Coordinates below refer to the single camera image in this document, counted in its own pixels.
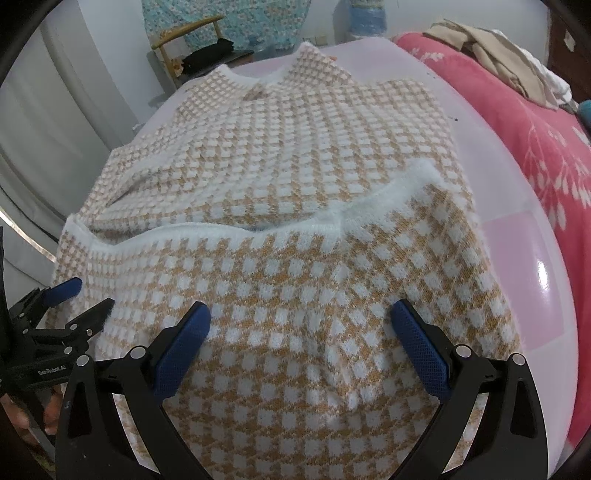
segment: blue gripper pad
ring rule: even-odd
[[[207,338],[211,320],[209,309],[201,305],[156,365],[152,391],[158,402],[162,403],[164,399],[176,395],[183,377]]]
[[[447,400],[452,394],[449,367],[403,302],[394,304],[391,320],[394,332],[410,357],[427,393],[442,402]]]
[[[49,288],[43,293],[43,306],[45,308],[57,307],[60,303],[70,300],[82,290],[82,280],[78,277],[66,280],[58,286]]]

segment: pink table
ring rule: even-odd
[[[420,61],[384,38],[366,38],[325,49],[360,81],[412,77],[439,98],[450,118],[458,155],[476,201],[493,267],[515,313],[523,353],[534,376],[554,471],[570,425],[577,388],[578,343],[572,294],[550,224],[515,160],[493,130],[452,87]],[[237,74],[261,77],[289,57],[244,65]],[[140,135],[170,120],[186,97],[183,86]]]

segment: white wall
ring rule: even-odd
[[[339,43],[348,25],[342,18],[346,0],[312,0],[302,37],[326,35]],[[475,27],[497,28],[513,42],[545,60],[548,10],[541,0],[385,0],[387,36],[424,31],[440,18]]]
[[[141,0],[78,3],[107,70],[138,122],[143,124],[157,110],[154,100],[165,93],[146,57],[151,48]]]

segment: wooden chair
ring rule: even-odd
[[[174,70],[173,62],[170,59],[170,57],[168,56],[168,54],[166,53],[164,46],[167,43],[169,43],[173,40],[176,40],[177,38],[183,37],[186,34],[191,33],[192,31],[197,30],[198,28],[204,27],[205,25],[209,25],[209,24],[213,24],[213,28],[216,29],[217,37],[222,38],[222,31],[220,30],[220,26],[217,22],[219,22],[223,18],[224,18],[224,15],[216,15],[215,17],[204,18],[203,20],[198,20],[196,22],[189,23],[187,25],[182,25],[181,27],[174,28],[170,31],[166,31],[161,36],[161,38],[156,43],[154,43],[152,45],[152,50],[159,50],[160,53],[162,54],[162,58],[164,59],[164,65],[166,65],[166,70],[170,74],[170,77],[172,78],[176,88],[178,88],[180,86],[180,82],[179,82],[177,74]]]

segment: person's hand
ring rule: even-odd
[[[45,423],[45,433],[55,435],[57,433],[57,422],[60,418],[61,401],[63,395],[59,386],[53,387],[53,395],[45,411],[43,412],[43,422]],[[29,445],[38,445],[35,437],[29,432],[29,418],[27,415],[10,399],[8,395],[0,398],[4,411],[10,422],[21,438]]]

